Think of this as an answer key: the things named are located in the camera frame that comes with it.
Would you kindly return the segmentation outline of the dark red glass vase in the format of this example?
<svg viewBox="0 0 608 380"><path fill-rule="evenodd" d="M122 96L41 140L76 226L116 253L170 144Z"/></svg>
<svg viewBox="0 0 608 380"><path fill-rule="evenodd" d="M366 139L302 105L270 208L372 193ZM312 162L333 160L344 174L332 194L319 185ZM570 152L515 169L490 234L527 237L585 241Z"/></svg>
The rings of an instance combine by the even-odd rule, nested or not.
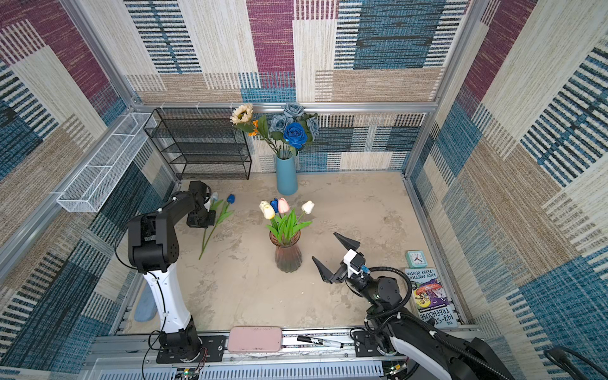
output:
<svg viewBox="0 0 608 380"><path fill-rule="evenodd" d="M275 264L282 272L295 272L302 265L302 253L298 246L301 231L291 240L289 245L280 245L280 242L272 232L269 233L270 241L275 245Z"/></svg>

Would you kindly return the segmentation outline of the pink tulip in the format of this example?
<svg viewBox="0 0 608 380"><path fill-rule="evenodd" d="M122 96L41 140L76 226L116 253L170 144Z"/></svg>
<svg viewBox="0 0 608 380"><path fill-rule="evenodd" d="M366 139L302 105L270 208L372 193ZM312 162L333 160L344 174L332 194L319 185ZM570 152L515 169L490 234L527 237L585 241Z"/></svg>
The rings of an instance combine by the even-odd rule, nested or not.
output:
<svg viewBox="0 0 608 380"><path fill-rule="evenodd" d="M278 199L277 210L280 217L280 221L278 221L278 239L280 239L283 245L287 245L291 240L291 207L284 198L280 198Z"/></svg>

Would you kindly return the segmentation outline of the light blue ceramic vase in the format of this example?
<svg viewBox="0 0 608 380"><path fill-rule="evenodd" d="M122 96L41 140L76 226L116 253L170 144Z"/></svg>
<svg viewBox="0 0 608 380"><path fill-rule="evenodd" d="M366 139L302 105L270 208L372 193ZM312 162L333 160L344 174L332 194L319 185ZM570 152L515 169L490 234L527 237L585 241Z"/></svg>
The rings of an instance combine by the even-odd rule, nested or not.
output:
<svg viewBox="0 0 608 380"><path fill-rule="evenodd" d="M291 196L298 190L295 158L289 150L282 150L275 157L276 186L280 194Z"/></svg>

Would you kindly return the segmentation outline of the cream sunflower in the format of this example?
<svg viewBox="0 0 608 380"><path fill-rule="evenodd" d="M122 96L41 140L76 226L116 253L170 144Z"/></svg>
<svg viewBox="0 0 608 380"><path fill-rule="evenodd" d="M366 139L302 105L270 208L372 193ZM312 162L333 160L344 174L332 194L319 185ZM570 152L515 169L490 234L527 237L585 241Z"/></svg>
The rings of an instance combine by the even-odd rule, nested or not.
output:
<svg viewBox="0 0 608 380"><path fill-rule="evenodd" d="M249 125L248 123L253 120L259 121L259 135L265 143L270 147L270 149L278 155L280 153L279 148L276 145L275 139L271 137L269 131L269 122L267 121L267 117L263 116L261 119L254 118L254 109L252 104L242 104L238 106L231 114L230 122L234 127L238 130L243 131L248 135Z"/></svg>

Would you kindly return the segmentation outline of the orange marigold flower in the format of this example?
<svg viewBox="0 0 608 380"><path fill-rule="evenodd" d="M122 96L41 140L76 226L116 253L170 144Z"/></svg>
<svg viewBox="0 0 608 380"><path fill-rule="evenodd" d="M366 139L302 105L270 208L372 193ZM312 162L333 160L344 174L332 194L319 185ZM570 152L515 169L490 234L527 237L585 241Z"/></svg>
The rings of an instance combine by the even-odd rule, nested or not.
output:
<svg viewBox="0 0 608 380"><path fill-rule="evenodd" d="M259 121L258 121L258 120L253 120L253 121L250 121L250 122L248 123L248 125L249 125L249 132L248 132L248 135L249 135L250 137L253 137L253 136L258 136L258 135L260 134L260 133L259 133Z"/></svg>

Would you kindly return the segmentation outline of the blue rose bouquet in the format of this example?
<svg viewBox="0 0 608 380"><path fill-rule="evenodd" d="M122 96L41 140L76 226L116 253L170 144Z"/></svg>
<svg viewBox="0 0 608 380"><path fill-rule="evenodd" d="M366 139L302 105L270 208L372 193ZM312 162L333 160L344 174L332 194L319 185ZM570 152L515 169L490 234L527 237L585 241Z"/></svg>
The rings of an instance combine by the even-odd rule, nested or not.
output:
<svg viewBox="0 0 608 380"><path fill-rule="evenodd" d="M319 129L318 114L308 113L301 104L291 103L283 106L283 112L272 115L260 133L275 156L287 160L312 144L319 136Z"/></svg>

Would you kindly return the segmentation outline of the yellow tulip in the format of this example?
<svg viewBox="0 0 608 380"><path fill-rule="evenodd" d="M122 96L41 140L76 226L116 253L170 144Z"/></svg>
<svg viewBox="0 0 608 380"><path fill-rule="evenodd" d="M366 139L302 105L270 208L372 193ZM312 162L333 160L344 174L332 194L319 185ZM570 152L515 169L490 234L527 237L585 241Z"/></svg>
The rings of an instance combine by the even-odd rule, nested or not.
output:
<svg viewBox="0 0 608 380"><path fill-rule="evenodd" d="M262 214L264 215L264 218L269 221L269 225L266 227L269 229L271 236L281 245L283 243L283 220L279 213L275 213L272 206L269 204Z"/></svg>

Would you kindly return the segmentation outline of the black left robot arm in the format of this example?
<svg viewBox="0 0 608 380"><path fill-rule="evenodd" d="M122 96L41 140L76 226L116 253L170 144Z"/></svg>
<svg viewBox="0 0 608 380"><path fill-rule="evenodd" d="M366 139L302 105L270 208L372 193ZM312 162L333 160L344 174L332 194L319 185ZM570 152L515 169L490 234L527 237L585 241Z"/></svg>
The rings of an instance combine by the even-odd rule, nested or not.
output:
<svg viewBox="0 0 608 380"><path fill-rule="evenodd" d="M128 260L143 275L160 318L157 363L189 363L202 356L193 316L182 297L177 276L180 245L175 225L187 218L192 228L206 228L211 189L200 180L172 194L153 212L128 221Z"/></svg>

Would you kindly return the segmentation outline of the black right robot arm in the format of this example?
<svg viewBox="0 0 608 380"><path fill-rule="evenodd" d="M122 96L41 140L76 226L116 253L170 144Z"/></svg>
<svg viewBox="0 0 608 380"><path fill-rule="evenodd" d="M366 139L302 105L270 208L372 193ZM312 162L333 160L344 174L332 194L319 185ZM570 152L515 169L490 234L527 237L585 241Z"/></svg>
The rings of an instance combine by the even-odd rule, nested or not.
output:
<svg viewBox="0 0 608 380"><path fill-rule="evenodd" d="M383 355L407 356L438 379L513 379L499 356L479 338L454 337L411 313L406 305L413 285L400 269L367 266L360 243L335 232L346 248L339 269L331 272L313 259L326 283L346 283L370 303L364 329Z"/></svg>

